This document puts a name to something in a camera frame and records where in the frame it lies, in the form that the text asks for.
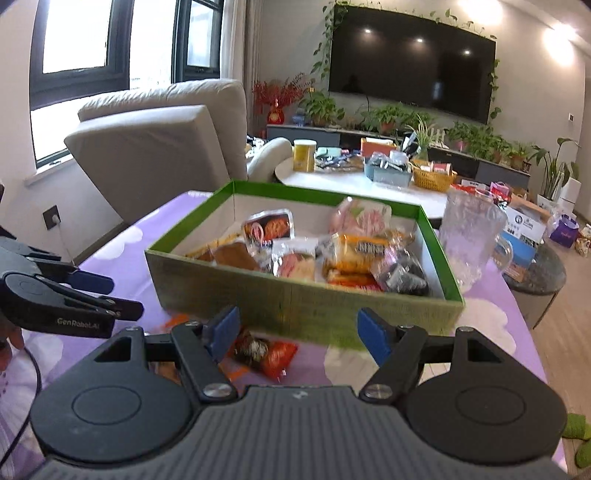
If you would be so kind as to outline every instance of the green box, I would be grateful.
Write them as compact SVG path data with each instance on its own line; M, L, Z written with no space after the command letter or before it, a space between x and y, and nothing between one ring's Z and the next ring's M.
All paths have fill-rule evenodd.
M435 297L356 291L215 266L183 255L236 231L262 210L289 208L296 235L326 234L342 193L233 181L214 193L146 250L165 309L208 319L237 305L242 323L257 330L341 348L362 348L357 312L370 307L393 325L419 325L448 335L465 304L447 259L420 206L386 202L399 221L416 223L415 254Z

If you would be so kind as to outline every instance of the blue gripper pad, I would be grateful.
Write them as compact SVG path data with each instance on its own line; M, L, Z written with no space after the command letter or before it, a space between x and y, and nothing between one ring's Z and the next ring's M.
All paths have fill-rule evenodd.
M83 270L72 272L68 276L67 282L76 290L91 291L101 295L108 295L115 288L112 278Z
M240 310L222 310L203 327L205 348L216 362L221 362L240 332Z
M357 334L365 348L381 367L392 353L386 330L375 320L376 313L361 309L357 314Z

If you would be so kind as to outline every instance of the round table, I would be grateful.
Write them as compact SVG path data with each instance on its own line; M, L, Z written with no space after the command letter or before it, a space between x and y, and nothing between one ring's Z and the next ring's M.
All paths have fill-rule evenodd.
M523 281L515 281L508 275L503 278L513 291L525 323L534 329L566 285L566 269L556 252L548 244L542 244Z
M284 185L420 205L430 220L443 217L447 204L445 193L420 189L412 183L407 188L375 183L367 178L362 171L342 173L293 171L292 163L292 159L289 158L275 168L275 176Z

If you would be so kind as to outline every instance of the table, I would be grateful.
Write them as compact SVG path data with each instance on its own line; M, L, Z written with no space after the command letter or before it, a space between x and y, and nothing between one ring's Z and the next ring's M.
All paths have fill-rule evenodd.
M556 252L548 244L542 244L522 282L508 275L503 277L513 291L525 323L534 329L566 284L566 269Z
M293 171L290 158L277 165L275 176L282 184L290 187L350 193L352 195L420 205L425 210L427 217L432 220L443 217L445 205L447 204L445 193L420 189L412 183L405 189L375 183L367 178L362 171L346 173Z
M174 313L165 312L158 302L144 250L206 198L205 194L198 192L180 195L128 228L82 265L85 270L112 277L115 280L113 296L138 300L144 304L145 313L138 324L148 333L160 333ZM471 325L479 329L545 381L542 364L519 308L491 262L482 279L465 296L466 310L458 325ZM117 322L116 330L129 325L129 322ZM24 332L24 336L26 345L37 358L44 386L103 341L30 332ZM237 368L231 361L224 360L223 367L239 390L247 384L269 383L264 377ZM301 343L284 383L349 383L358 390L376 368L367 352L342 351ZM423 379L442 373L446 368L445 365L428 366ZM28 356L22 352L16 353L7 371L0 375L0 450L6 449L27 415L35 385L35 372ZM554 458L566 470L561 443ZM23 476L42 460L37 442L28 429L1 474L6 479Z

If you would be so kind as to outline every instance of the clear glass jug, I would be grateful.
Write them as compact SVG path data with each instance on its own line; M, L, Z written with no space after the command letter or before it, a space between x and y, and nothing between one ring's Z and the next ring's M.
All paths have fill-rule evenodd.
M462 292L480 280L488 259L501 271L513 260L511 244L500 237L507 215L491 199L450 188L439 241Z

